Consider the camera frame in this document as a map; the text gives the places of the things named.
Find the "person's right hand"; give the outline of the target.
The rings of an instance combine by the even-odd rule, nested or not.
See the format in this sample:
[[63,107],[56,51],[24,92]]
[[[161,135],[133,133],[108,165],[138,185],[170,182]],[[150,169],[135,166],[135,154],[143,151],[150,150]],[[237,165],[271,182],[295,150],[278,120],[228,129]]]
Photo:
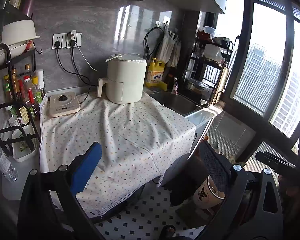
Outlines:
[[278,191],[282,196],[300,198],[300,186],[282,175],[278,176]]

